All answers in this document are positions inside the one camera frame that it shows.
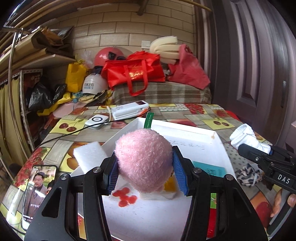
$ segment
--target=tablecloth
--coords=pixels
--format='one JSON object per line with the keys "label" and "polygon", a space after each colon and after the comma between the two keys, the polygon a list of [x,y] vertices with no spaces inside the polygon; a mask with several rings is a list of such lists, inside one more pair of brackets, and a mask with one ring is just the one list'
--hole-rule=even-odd
{"label": "tablecloth", "polygon": [[[229,139],[232,132],[242,122],[230,117],[222,107],[215,104],[194,103],[150,104],[150,107],[151,112],[154,112],[154,119],[156,120],[215,130],[225,147],[235,171],[248,163],[248,160],[239,156],[237,150],[230,145]],[[109,116],[109,111],[106,106],[75,109],[70,115],[58,121],[44,141],[81,129],[84,127],[85,122],[96,114]],[[39,147],[31,155],[13,184],[9,187],[0,206],[0,211],[6,217],[8,223],[15,229],[25,233],[25,230],[21,227],[22,206],[27,184],[26,178],[28,178],[28,173],[30,173],[30,168],[32,168],[33,164],[56,165],[59,167],[59,175],[65,172],[71,173],[78,167],[78,163],[73,156],[73,149],[75,147],[93,141],[98,141],[102,145],[131,121],[113,122],[103,125],[99,130],[85,129]],[[258,134],[256,136],[260,142],[271,144],[262,136]],[[274,189],[268,190],[263,182],[259,182],[254,187],[242,188],[251,200],[261,220],[269,220],[276,191]],[[80,236],[85,238],[83,219],[79,217],[78,222]]]}

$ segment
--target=white electronic device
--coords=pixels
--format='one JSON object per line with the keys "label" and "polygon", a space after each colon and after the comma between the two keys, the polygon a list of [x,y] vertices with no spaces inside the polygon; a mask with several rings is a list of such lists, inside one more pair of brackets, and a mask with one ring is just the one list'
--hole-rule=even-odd
{"label": "white electronic device", "polygon": [[90,118],[88,121],[86,121],[86,126],[91,126],[97,123],[97,125],[90,127],[91,129],[100,129],[103,125],[102,123],[105,122],[109,117],[106,115],[94,115],[92,118]]}
{"label": "white electronic device", "polygon": [[148,107],[149,104],[144,100],[141,100],[129,104],[123,104],[116,107],[112,107],[111,112],[115,120],[121,120],[137,116],[140,114],[141,111]]}

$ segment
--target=black cable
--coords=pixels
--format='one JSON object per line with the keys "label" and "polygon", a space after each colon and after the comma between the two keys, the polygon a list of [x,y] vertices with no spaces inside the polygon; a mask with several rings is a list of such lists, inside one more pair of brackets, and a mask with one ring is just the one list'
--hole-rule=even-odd
{"label": "black cable", "polygon": [[10,226],[14,231],[16,231],[16,232],[18,232],[18,233],[20,233],[20,234],[22,234],[22,235],[26,235],[26,233],[23,233],[23,232],[21,232],[21,231],[19,231],[19,230],[17,230],[16,228],[14,228],[13,226]]}
{"label": "black cable", "polygon": [[[112,123],[112,122],[116,122],[116,121],[125,121],[125,120],[129,120],[129,119],[137,118],[137,117],[143,116],[144,114],[147,114],[150,110],[151,110],[151,108],[149,107],[148,110],[147,110],[146,112],[141,113],[140,115],[133,116],[133,117],[129,117],[129,118],[125,118],[125,119],[120,119],[120,120],[110,120],[110,121],[102,122],[102,123],[99,123],[99,124],[107,124],[107,123]],[[52,139],[47,140],[47,141],[45,141],[45,142],[42,142],[40,145],[38,145],[38,146],[34,149],[34,151],[36,151],[36,149],[39,148],[41,145],[44,145],[44,144],[46,144],[46,143],[48,143],[48,142],[54,141],[54,140],[59,139],[59,138],[62,138],[62,137],[66,137],[66,136],[72,135],[72,134],[74,134],[74,133],[77,133],[77,132],[79,132],[79,131],[85,130],[85,129],[89,128],[89,127],[96,126],[96,125],[99,125],[99,124],[93,124],[93,125],[90,125],[90,126],[86,126],[86,127],[82,128],[82,129],[76,130],[76,131],[71,132],[71,133],[69,133],[69,134],[65,134],[65,135],[62,135],[62,136],[59,136],[59,137],[52,138]]]}

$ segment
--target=white tray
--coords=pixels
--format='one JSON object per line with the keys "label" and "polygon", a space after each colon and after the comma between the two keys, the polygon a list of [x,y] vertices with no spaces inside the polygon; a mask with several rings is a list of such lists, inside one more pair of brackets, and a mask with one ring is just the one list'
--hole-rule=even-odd
{"label": "white tray", "polygon": [[[111,156],[116,141],[125,133],[142,129],[145,119],[137,118],[122,128],[102,145]],[[224,167],[235,177],[225,148],[215,131],[153,120],[152,130],[177,145],[186,158]],[[129,186],[121,177],[115,190]],[[129,195],[139,195],[137,191]],[[179,192],[172,200],[156,201],[137,199],[135,204],[118,206],[119,198],[103,196],[104,209],[111,235],[123,241],[179,241],[187,220],[191,197]]]}

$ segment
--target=human hand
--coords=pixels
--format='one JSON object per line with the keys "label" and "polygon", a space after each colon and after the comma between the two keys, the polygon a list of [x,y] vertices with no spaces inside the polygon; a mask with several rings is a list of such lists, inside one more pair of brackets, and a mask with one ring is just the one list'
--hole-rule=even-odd
{"label": "human hand", "polygon": [[[278,193],[276,194],[275,198],[274,198],[274,206],[272,207],[272,213],[270,214],[270,217],[274,217],[276,214],[278,214],[281,210],[281,190],[278,191]],[[296,195],[295,194],[291,194],[288,198],[288,204],[290,207],[294,207],[296,204]]]}

